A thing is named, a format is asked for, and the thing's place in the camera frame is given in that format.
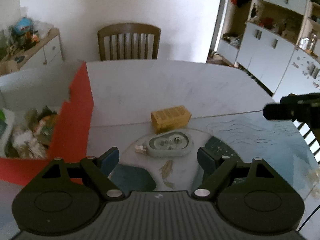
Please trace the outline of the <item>grey oval case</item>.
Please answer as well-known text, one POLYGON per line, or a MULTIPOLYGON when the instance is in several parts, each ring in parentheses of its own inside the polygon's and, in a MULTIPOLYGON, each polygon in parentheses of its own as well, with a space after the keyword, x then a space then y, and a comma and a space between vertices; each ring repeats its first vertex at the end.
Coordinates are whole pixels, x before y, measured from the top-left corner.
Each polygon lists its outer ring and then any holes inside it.
POLYGON ((183 130, 170 131, 148 137, 135 152, 154 158, 182 157, 194 148, 191 136, 183 130))

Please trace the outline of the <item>yellow small carton box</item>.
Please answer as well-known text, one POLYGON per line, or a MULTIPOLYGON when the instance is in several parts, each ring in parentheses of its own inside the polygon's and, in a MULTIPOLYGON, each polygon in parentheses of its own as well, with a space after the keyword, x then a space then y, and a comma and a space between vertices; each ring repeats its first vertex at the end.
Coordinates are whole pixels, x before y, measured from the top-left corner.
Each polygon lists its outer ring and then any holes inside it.
POLYGON ((183 105, 151 113, 151 123, 156 134, 186 126, 190 119, 191 113, 183 105))

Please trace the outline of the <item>red and white cardboard box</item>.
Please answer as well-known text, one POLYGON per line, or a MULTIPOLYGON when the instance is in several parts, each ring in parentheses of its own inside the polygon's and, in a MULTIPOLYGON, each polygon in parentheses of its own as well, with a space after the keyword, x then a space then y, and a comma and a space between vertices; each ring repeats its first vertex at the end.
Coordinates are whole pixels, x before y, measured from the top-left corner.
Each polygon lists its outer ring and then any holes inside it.
POLYGON ((87 64, 1 77, 1 180, 27 185, 50 161, 86 156, 93 112, 87 64))

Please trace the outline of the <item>white sideboard cabinet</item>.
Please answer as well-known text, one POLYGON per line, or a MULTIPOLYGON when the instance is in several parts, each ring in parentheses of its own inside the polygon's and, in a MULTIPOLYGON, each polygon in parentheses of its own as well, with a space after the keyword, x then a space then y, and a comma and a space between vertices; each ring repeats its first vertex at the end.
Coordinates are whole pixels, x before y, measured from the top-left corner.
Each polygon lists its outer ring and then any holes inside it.
POLYGON ((19 51, 1 61, 1 76, 39 67, 59 66, 63 63, 59 29, 50 29, 48 35, 27 51, 19 51))

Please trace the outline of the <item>brown wooden chair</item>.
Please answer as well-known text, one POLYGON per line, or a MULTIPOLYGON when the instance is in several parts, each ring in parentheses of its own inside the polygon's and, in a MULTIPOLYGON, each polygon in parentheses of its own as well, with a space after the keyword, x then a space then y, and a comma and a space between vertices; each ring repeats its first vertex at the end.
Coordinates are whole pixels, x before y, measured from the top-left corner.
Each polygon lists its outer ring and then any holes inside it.
POLYGON ((160 36, 161 29, 150 24, 108 25, 97 33, 100 60, 155 60, 158 57, 160 36))

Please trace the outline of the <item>white wall cupboard unit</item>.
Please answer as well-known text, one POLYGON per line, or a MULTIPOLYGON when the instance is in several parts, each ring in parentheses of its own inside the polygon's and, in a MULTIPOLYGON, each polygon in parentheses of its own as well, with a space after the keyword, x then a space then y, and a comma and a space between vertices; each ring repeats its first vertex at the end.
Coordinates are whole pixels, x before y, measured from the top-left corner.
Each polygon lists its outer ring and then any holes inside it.
POLYGON ((319 0, 222 0, 214 53, 278 101, 319 92, 319 0))

